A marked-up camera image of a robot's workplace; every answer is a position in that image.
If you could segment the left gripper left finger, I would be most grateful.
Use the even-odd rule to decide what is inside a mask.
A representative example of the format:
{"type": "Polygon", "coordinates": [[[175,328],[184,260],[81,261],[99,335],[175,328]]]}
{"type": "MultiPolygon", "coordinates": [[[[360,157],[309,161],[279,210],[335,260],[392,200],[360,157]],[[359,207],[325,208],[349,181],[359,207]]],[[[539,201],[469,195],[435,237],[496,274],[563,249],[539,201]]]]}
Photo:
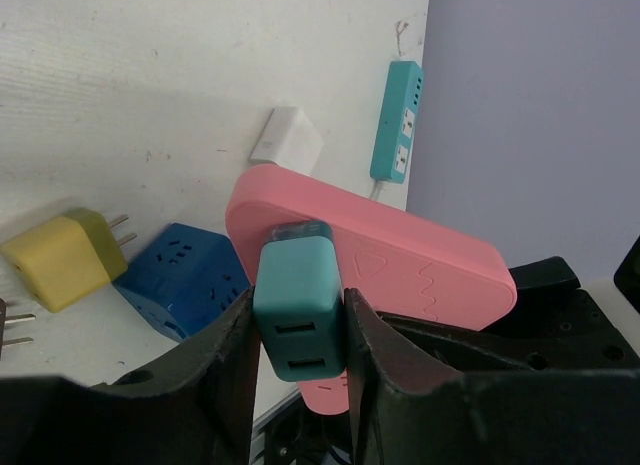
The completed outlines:
{"type": "Polygon", "coordinates": [[[111,385],[1,382],[4,464],[246,464],[259,362],[252,290],[111,385]]]}

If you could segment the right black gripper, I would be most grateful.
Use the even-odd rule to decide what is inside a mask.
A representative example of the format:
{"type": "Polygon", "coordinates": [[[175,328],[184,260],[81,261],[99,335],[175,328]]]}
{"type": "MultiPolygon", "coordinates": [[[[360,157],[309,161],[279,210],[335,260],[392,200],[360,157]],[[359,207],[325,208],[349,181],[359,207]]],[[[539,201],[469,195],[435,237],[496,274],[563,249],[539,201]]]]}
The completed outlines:
{"type": "Polygon", "coordinates": [[[462,372],[637,369],[639,355],[606,318],[566,260],[510,269],[513,309],[480,331],[397,314],[378,316],[440,362],[462,372]]]}

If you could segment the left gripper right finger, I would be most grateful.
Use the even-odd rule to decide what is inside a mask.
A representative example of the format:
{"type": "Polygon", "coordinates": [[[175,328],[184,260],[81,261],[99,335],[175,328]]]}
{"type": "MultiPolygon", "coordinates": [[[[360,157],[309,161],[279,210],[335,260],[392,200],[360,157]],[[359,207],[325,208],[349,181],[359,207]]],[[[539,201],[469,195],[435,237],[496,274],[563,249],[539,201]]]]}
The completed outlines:
{"type": "Polygon", "coordinates": [[[635,464],[634,369],[458,371],[344,293],[357,464],[635,464]]]}

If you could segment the blue cube socket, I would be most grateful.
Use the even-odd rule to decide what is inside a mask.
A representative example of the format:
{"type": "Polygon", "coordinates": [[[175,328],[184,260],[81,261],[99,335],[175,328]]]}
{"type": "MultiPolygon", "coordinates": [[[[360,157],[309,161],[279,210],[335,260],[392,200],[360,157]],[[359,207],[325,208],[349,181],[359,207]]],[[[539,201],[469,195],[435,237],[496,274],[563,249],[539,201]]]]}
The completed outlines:
{"type": "Polygon", "coordinates": [[[227,236],[172,223],[113,286],[152,328],[182,342],[226,311],[249,280],[227,236]]]}

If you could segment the pink triangular power strip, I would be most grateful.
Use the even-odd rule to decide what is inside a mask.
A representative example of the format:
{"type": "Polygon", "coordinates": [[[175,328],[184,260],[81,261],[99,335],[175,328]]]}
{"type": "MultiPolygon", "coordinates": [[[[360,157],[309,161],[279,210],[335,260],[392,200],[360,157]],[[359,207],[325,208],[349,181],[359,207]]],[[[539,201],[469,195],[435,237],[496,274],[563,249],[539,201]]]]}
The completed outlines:
{"type": "MultiPolygon", "coordinates": [[[[260,253],[281,225],[322,221],[333,232],[344,293],[355,288],[377,310],[481,330],[515,305],[514,280],[489,243],[275,166],[237,180],[225,224],[253,288],[260,253]]],[[[315,413],[348,409],[346,370],[294,382],[315,413]]]]}

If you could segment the teal usb charger plug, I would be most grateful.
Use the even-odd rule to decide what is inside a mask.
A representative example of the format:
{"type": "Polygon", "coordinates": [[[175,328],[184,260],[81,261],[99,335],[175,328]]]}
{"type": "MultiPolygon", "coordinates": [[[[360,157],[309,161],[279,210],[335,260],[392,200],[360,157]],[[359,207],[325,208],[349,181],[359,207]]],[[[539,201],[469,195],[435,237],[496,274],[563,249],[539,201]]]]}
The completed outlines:
{"type": "Polygon", "coordinates": [[[260,253],[252,311],[281,380],[328,379],[344,371],[343,285],[327,223],[271,231],[260,253]]]}

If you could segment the yellow usb charger plug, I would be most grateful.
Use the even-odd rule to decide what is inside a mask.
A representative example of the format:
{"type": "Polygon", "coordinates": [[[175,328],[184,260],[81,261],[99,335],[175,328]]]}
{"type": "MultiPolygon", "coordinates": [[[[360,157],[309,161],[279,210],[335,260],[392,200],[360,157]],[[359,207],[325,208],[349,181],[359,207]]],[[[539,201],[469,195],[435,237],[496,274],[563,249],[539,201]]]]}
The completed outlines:
{"type": "Polygon", "coordinates": [[[58,313],[127,271],[121,247],[136,235],[116,238],[113,229],[128,219],[73,208],[4,241],[1,254],[31,296],[58,313]]]}

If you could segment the beige usb charger plug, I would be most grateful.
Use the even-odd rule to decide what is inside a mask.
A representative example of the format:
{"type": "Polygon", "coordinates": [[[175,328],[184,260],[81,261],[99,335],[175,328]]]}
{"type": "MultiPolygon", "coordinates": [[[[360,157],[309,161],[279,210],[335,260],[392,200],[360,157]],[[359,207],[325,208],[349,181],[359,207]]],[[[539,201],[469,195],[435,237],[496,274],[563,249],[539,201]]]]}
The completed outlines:
{"type": "Polygon", "coordinates": [[[4,300],[0,300],[1,304],[1,355],[4,355],[6,349],[19,345],[31,344],[34,338],[28,333],[21,332],[21,327],[30,322],[34,322],[37,316],[33,313],[10,313],[10,306],[4,300]]]}

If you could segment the teal power strip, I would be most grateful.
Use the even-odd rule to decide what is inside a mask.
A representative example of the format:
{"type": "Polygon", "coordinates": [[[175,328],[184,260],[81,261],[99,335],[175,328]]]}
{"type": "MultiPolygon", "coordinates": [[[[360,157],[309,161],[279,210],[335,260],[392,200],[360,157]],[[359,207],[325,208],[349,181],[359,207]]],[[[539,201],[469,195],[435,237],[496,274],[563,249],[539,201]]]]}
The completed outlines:
{"type": "Polygon", "coordinates": [[[424,74],[415,61],[392,61],[370,164],[376,181],[402,184],[409,170],[424,74]]]}

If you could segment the white usb charger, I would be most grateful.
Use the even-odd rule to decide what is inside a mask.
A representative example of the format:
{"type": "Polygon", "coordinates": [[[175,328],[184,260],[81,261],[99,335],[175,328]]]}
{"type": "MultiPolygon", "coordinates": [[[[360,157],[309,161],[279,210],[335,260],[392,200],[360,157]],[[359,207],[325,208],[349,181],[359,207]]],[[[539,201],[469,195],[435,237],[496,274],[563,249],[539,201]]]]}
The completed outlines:
{"type": "Polygon", "coordinates": [[[274,164],[310,176],[324,147],[319,131],[299,107],[273,109],[249,163],[274,164]]]}

